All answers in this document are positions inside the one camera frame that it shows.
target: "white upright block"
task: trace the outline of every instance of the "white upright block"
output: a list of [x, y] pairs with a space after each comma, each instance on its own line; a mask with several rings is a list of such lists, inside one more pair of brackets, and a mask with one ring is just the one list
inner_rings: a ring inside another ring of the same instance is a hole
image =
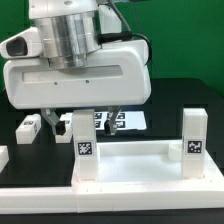
[[94, 110], [74, 111], [72, 123], [77, 180], [94, 181], [98, 177], [99, 162]]
[[184, 109], [182, 177], [203, 178], [208, 115], [204, 109]]
[[65, 121], [66, 132], [64, 135], [55, 135], [55, 142], [70, 143], [72, 139], [72, 113], [61, 115], [60, 121]]

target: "white block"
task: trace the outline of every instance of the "white block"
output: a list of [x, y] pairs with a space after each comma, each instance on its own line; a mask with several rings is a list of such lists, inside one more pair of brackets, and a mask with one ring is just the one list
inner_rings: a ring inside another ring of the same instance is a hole
[[94, 110], [74, 111], [72, 123], [77, 180], [94, 181], [98, 177], [99, 162]]
[[61, 115], [60, 121], [65, 121], [66, 132], [64, 135], [55, 135], [55, 142], [70, 143], [72, 139], [72, 113]]
[[170, 143], [169, 148], [168, 148], [169, 159], [174, 162], [180, 162], [182, 147], [183, 147], [183, 145], [180, 141], [173, 141], [172, 143]]
[[204, 178], [208, 115], [204, 109], [184, 109], [182, 177]]
[[39, 114], [28, 115], [16, 130], [17, 144], [32, 144], [41, 128]]
[[0, 146], [0, 173], [9, 161], [9, 154], [7, 146]]

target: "green wall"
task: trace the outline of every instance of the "green wall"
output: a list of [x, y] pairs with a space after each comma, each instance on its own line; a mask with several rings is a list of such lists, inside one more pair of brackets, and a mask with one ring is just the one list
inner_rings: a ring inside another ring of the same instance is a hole
[[[27, 5], [26, 0], [1, 1], [0, 41], [29, 26]], [[199, 78], [224, 96], [223, 0], [138, 2], [137, 17], [132, 3], [118, 6], [133, 32], [152, 41], [152, 78]], [[0, 59], [0, 73], [3, 64]]]

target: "white base platform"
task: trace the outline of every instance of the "white base platform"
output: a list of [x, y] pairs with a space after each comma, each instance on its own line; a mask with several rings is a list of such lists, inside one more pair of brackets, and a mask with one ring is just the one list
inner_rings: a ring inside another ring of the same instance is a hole
[[224, 178], [208, 153], [204, 178], [183, 180], [171, 142], [98, 143], [97, 182], [77, 182], [74, 167], [71, 187], [0, 189], [0, 214], [224, 207]]

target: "metal cylinder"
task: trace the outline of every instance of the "metal cylinder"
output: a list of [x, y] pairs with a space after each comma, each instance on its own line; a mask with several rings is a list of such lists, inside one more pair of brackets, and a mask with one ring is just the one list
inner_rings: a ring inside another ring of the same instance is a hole
[[94, 26], [95, 14], [36, 19], [43, 44], [43, 57], [54, 69], [81, 67], [87, 64], [86, 54], [100, 48]]

